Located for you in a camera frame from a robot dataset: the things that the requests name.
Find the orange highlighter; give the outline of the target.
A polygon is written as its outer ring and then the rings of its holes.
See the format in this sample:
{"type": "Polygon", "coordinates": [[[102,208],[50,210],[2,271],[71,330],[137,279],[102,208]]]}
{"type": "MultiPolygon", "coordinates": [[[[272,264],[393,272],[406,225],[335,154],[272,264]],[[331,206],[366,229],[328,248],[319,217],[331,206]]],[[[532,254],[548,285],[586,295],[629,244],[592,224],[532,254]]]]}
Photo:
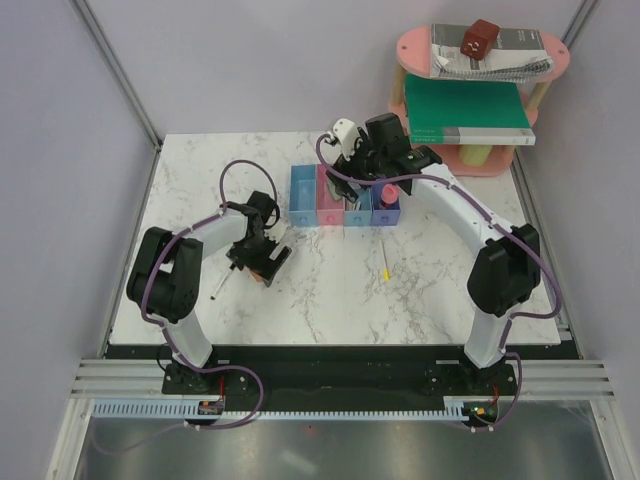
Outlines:
{"type": "Polygon", "coordinates": [[[264,278],[258,272],[250,270],[250,274],[257,282],[264,282],[264,278]]]}

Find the pink cap glue bottle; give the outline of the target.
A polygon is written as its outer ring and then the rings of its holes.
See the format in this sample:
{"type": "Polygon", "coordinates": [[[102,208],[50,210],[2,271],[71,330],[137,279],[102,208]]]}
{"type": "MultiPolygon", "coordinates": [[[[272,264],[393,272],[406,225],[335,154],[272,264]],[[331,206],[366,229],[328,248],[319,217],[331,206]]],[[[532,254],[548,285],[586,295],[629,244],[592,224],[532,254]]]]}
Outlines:
{"type": "Polygon", "coordinates": [[[390,209],[399,198],[399,190],[393,184],[385,184],[380,191],[379,208],[390,209]]]}

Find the black white marker pen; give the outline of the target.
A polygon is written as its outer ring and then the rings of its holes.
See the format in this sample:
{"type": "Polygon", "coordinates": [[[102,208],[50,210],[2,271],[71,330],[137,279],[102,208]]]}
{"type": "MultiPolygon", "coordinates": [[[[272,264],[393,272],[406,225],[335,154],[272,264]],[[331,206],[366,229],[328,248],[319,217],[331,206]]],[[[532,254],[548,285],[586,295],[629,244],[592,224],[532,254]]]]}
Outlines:
{"type": "Polygon", "coordinates": [[[215,301],[219,297],[224,285],[226,284],[226,282],[228,281],[228,279],[229,279],[229,277],[230,277],[230,275],[232,273],[233,273],[232,271],[227,272],[224,275],[224,277],[219,281],[219,283],[217,284],[216,288],[214,289],[214,292],[210,296],[210,299],[212,301],[215,301]]]}

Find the light blue drawer bin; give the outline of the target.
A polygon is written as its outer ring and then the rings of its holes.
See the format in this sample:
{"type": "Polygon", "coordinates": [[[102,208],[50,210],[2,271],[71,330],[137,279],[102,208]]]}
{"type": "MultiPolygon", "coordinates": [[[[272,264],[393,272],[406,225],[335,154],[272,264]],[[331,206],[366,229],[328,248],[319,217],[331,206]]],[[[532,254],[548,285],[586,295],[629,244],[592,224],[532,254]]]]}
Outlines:
{"type": "Polygon", "coordinates": [[[344,226],[345,227],[368,227],[371,225],[372,219],[372,200],[369,189],[361,189],[357,201],[347,201],[343,199],[344,206],[344,226]],[[366,204],[364,211],[351,211],[350,205],[357,201],[363,201],[366,204]]]}
{"type": "Polygon", "coordinates": [[[317,227],[316,166],[294,165],[290,171],[289,221],[294,227],[317,227]]]}

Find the pink drawer bin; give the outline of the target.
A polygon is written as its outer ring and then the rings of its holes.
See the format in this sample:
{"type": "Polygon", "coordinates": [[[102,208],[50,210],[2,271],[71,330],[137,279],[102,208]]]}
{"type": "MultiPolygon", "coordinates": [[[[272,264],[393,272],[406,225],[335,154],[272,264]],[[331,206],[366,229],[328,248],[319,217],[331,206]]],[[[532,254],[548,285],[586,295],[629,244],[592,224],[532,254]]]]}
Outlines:
{"type": "Polygon", "coordinates": [[[342,226],[344,224],[343,199],[334,202],[328,192],[329,179],[324,166],[316,166],[316,214],[320,226],[342,226]]]}

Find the yellow cap white pen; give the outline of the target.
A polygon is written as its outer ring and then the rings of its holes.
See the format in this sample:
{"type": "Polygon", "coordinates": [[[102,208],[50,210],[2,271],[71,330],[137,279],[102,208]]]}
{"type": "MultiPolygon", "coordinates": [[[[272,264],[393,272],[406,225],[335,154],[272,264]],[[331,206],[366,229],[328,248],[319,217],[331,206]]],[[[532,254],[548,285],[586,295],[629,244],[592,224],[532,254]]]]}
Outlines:
{"type": "Polygon", "coordinates": [[[389,271],[389,267],[388,267],[388,261],[387,261],[385,246],[384,246],[384,242],[382,241],[382,239],[379,240],[379,247],[380,247],[380,253],[381,253],[381,258],[382,258],[383,279],[384,279],[385,282],[388,282],[388,281],[390,281],[390,271],[389,271]]]}

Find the green highlighter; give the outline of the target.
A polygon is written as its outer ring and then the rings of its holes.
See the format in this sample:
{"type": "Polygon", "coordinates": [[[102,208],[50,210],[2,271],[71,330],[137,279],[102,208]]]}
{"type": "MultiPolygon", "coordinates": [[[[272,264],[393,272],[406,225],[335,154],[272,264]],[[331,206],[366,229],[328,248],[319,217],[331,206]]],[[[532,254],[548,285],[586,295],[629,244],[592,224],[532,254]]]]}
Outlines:
{"type": "Polygon", "coordinates": [[[328,192],[334,202],[338,202],[341,198],[340,194],[336,191],[335,185],[332,182],[327,183],[328,192]]]}

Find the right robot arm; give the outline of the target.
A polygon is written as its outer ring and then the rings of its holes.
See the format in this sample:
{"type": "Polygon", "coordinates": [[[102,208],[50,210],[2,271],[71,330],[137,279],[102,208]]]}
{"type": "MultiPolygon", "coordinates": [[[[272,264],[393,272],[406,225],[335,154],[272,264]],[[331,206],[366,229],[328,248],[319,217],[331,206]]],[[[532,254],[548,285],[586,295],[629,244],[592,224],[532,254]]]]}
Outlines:
{"type": "Polygon", "coordinates": [[[374,117],[365,127],[340,118],[320,140],[340,149],[337,159],[324,165],[336,195],[356,203],[371,187],[394,185],[430,207],[473,255],[467,291],[475,315],[464,345],[468,362],[457,377],[465,391],[483,392],[494,381],[492,366],[505,356],[513,314],[540,283],[538,231],[491,212],[435,151],[411,145],[393,113],[374,117]]]}

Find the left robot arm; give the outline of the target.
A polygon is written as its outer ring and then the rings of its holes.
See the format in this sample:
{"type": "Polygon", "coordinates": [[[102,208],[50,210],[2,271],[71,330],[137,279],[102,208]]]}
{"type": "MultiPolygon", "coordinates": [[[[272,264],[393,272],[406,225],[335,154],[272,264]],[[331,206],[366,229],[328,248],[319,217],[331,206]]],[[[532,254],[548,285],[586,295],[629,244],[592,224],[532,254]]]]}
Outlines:
{"type": "Polygon", "coordinates": [[[134,261],[126,296],[140,308],[143,320],[158,326],[172,351],[162,392],[210,395],[224,375],[214,347],[206,338],[195,306],[203,261],[226,248],[237,270],[248,270],[269,287],[291,254],[279,244],[280,208],[274,198],[254,191],[243,204],[231,202],[220,212],[172,233],[148,229],[134,261]]]}

